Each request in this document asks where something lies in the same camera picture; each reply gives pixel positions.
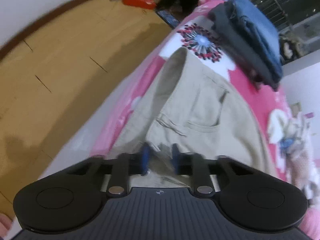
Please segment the person's left hand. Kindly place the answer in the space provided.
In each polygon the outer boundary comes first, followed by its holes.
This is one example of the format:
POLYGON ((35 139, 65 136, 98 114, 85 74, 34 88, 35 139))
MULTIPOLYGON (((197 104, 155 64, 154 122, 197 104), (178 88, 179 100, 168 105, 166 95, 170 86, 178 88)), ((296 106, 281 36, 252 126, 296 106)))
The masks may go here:
POLYGON ((12 226, 12 220, 4 213, 0 213, 0 237, 3 239, 12 226))

